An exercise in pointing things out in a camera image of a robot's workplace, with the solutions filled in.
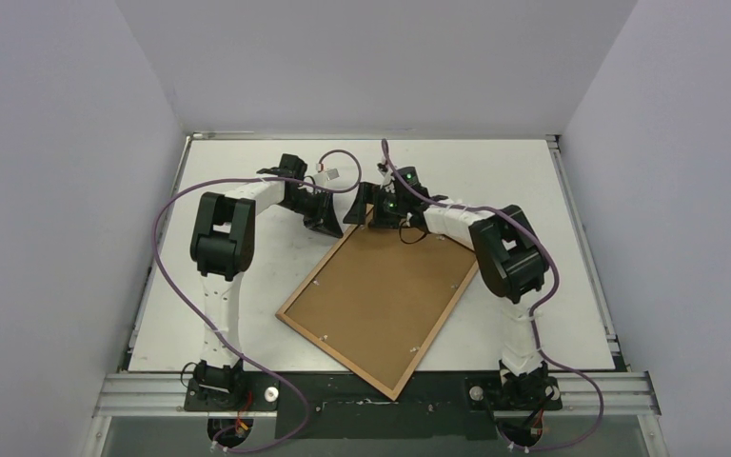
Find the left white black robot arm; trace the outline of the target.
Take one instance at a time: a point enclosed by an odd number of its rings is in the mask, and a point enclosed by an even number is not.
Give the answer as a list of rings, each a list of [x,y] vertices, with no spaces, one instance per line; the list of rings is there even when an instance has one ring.
[[[239,317],[241,283],[255,248],[256,217],[279,206],[301,215],[306,229],[334,238],[343,235],[332,192],[303,187],[306,171],[304,160],[285,154],[277,167],[262,169],[266,180],[200,197],[189,254],[200,274],[203,313],[211,323],[189,386],[212,407],[238,409],[255,396],[239,355]]]

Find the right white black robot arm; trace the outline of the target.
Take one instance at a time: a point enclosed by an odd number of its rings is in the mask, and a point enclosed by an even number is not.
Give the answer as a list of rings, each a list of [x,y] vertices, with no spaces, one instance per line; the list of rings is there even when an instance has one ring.
[[[534,329],[536,312],[523,303],[525,294],[542,290],[549,270],[524,212],[515,205],[501,210],[469,209],[446,196],[430,194],[413,167],[396,172],[385,165],[379,169],[383,182],[359,185],[345,223],[420,229],[470,248],[485,286],[502,300],[501,400],[519,410],[542,409],[558,400]]]

